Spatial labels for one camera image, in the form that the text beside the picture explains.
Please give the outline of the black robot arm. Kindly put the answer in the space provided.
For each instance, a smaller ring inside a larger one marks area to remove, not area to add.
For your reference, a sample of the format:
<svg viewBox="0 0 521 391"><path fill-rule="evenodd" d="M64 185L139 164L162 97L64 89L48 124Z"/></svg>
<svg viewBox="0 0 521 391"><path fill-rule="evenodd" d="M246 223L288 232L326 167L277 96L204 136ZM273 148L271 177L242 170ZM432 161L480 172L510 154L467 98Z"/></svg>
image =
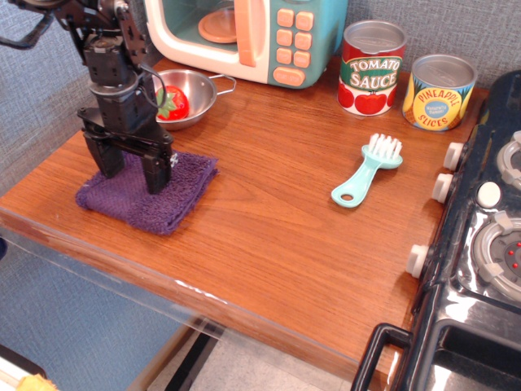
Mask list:
<svg viewBox="0 0 521 391"><path fill-rule="evenodd" d="M134 22L126 1L17 1L21 9L42 19L19 41L2 38L2 46L33 48L53 21L68 31L89 69L95 108L81 108L86 145L106 178L124 167L124 154L142 162L147 190L160 193L171 178L173 138L156 121L165 108L165 93L155 92L159 75L144 64L146 36Z"/></svg>

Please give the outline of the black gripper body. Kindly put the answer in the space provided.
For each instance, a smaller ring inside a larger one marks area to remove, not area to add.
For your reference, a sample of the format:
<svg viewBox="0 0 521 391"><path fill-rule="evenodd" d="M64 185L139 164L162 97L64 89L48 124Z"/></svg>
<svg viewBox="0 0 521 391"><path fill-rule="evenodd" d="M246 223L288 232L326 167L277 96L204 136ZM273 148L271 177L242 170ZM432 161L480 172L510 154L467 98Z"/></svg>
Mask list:
<svg viewBox="0 0 521 391"><path fill-rule="evenodd" d="M158 103L152 83L120 86L90 84L96 108L78 111L84 133L112 138L121 151L141 157L172 155L172 137L156 121Z"/></svg>

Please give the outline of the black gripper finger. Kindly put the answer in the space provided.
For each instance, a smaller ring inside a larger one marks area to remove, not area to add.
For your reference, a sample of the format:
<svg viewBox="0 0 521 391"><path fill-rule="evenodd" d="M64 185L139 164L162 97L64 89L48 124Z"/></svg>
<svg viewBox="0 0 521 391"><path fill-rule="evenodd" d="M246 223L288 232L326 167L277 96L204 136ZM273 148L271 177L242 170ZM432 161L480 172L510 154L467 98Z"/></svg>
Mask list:
<svg viewBox="0 0 521 391"><path fill-rule="evenodd" d="M160 193L171 178L170 156L144 156L141 158L147 190L150 194Z"/></svg>
<svg viewBox="0 0 521 391"><path fill-rule="evenodd" d="M84 138L94 162L106 178L115 177L125 167L123 152L112 138L101 138L88 132L84 133Z"/></svg>

